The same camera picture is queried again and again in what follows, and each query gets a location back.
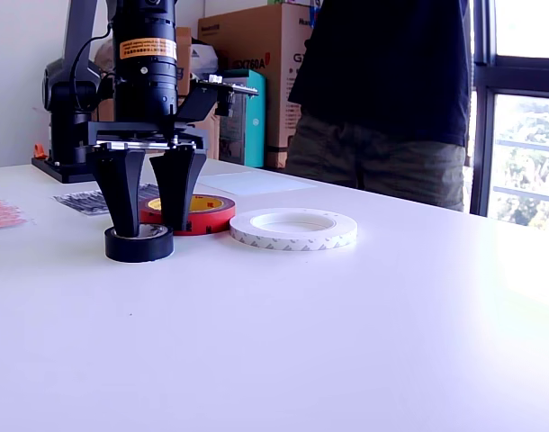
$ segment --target white paper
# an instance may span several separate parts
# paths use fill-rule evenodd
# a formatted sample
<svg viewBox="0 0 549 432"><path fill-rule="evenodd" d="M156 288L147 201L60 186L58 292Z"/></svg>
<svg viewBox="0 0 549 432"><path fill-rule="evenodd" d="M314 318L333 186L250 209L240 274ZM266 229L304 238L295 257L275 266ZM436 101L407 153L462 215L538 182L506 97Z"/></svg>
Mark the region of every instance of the white paper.
<svg viewBox="0 0 549 432"><path fill-rule="evenodd" d="M219 189L233 195L272 194L275 192L298 191L316 187L282 175L270 175L256 171L206 175L199 178L199 185Z"/></svg>

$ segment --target teal box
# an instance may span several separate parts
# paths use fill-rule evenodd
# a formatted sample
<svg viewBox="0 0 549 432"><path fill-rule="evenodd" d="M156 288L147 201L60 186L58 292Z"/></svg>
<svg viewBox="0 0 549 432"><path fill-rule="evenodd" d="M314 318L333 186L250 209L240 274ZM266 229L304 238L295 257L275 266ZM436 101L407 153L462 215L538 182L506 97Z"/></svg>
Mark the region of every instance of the teal box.
<svg viewBox="0 0 549 432"><path fill-rule="evenodd" d="M236 95L232 117L220 119L220 160L247 167L265 165L266 79L247 69L222 73L223 82L252 87L259 96Z"/></svg>

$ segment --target foliage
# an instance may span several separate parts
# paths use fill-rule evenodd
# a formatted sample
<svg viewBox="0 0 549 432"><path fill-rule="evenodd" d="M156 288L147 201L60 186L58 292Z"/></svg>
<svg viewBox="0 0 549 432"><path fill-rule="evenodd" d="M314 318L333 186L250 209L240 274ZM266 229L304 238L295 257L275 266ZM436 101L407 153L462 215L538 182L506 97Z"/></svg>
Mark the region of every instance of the foliage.
<svg viewBox="0 0 549 432"><path fill-rule="evenodd" d="M549 145L549 100L502 96L497 105L498 140ZM497 145L493 185L549 195L549 152ZM549 230L549 202L493 193L490 216Z"/></svg>

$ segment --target orange label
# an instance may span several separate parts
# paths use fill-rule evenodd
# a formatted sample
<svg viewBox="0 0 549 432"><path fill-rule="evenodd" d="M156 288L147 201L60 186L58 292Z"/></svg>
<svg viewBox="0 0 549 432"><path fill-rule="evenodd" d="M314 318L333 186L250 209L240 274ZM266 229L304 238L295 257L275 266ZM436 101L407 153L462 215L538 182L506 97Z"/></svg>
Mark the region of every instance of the orange label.
<svg viewBox="0 0 549 432"><path fill-rule="evenodd" d="M144 38L127 40L121 44L121 60L145 56L165 56L177 60L176 42L168 39Z"/></svg>

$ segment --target orange object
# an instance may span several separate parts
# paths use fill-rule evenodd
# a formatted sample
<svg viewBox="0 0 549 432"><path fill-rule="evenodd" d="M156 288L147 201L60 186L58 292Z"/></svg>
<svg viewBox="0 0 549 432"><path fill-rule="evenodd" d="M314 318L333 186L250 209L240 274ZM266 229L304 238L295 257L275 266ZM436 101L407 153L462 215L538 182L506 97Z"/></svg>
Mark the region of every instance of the orange object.
<svg viewBox="0 0 549 432"><path fill-rule="evenodd" d="M146 200L140 206L142 223L162 224L160 199ZM176 231L176 236L203 236L227 231L235 217L235 202L219 196L194 195L186 231Z"/></svg>
<svg viewBox="0 0 549 432"><path fill-rule="evenodd" d="M47 158L49 158L49 155L47 155L44 152L44 147L39 142L37 142L34 145L34 158L35 159L47 159Z"/></svg>

